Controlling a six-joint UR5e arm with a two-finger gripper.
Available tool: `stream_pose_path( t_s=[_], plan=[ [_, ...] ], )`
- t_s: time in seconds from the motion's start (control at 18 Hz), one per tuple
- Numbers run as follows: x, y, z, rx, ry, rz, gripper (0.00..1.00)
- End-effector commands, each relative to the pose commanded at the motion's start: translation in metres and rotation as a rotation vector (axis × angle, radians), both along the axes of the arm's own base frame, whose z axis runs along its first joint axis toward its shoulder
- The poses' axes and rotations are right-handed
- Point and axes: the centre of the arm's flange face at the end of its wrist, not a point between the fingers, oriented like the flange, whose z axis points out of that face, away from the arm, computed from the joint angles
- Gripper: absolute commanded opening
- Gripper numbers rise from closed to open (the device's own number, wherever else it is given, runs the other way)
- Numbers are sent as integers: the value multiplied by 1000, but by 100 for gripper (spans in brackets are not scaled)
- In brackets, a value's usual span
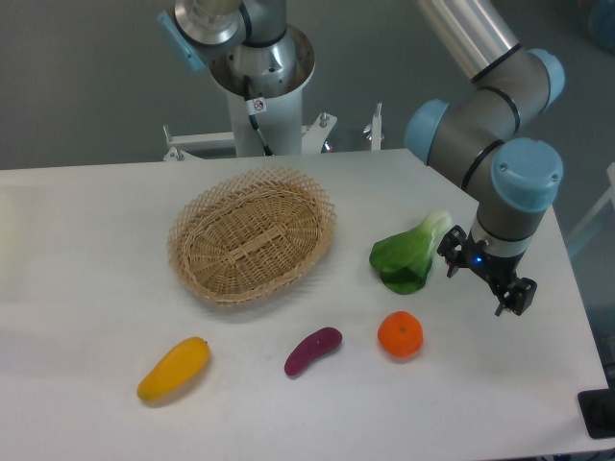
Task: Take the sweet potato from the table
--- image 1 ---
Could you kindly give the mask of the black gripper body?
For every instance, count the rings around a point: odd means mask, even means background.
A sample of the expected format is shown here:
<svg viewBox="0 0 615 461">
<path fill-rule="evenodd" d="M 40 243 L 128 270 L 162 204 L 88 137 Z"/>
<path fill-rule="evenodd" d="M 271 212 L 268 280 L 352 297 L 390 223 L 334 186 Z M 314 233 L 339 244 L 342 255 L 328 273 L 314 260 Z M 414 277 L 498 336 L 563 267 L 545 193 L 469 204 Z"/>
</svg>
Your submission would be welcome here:
<svg viewBox="0 0 615 461">
<path fill-rule="evenodd" d="M 468 238 L 461 245 L 465 266 L 483 279 L 493 294 L 511 292 L 518 284 L 517 266 L 525 251 L 499 240 Z"/>
</svg>

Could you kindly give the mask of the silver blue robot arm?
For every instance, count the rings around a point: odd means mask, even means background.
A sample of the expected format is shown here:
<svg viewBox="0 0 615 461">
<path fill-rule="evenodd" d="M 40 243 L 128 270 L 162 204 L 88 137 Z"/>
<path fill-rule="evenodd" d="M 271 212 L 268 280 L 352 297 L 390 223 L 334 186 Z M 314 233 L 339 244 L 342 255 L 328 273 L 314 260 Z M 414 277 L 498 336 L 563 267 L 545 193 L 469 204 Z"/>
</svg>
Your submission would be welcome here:
<svg viewBox="0 0 615 461">
<path fill-rule="evenodd" d="M 556 57 L 527 50 L 488 1 L 422 1 L 419 9 L 475 93 L 452 106 L 431 100 L 409 120 L 409 151 L 477 201 L 472 228 L 448 230 L 438 253 L 451 271 L 483 279 L 500 310 L 523 313 L 536 284 L 516 268 L 563 176 L 558 152 L 518 131 L 559 96 Z M 178 1 L 157 19 L 193 71 L 207 69 L 229 104 L 241 157 L 318 153 L 302 129 L 302 91 L 315 59 L 283 1 Z"/>
</svg>

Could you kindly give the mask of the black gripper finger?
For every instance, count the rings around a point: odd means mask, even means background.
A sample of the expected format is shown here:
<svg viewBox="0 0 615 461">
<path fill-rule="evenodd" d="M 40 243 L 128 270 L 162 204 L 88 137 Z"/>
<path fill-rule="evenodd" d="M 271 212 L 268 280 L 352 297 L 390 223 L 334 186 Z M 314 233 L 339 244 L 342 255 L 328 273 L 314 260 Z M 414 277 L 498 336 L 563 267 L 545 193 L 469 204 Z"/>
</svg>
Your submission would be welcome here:
<svg viewBox="0 0 615 461">
<path fill-rule="evenodd" d="M 447 231 L 438 245 L 437 254 L 445 259 L 448 266 L 447 277 L 452 278 L 455 273 L 467 267 L 467 260 L 463 253 L 463 245 L 467 240 L 467 234 L 459 225 L 454 225 Z"/>
<path fill-rule="evenodd" d="M 500 316 L 504 311 L 509 311 L 521 316 L 531 306 L 536 289 L 537 283 L 528 278 L 516 278 L 508 286 L 499 288 L 496 291 L 499 304 L 495 315 Z"/>
</svg>

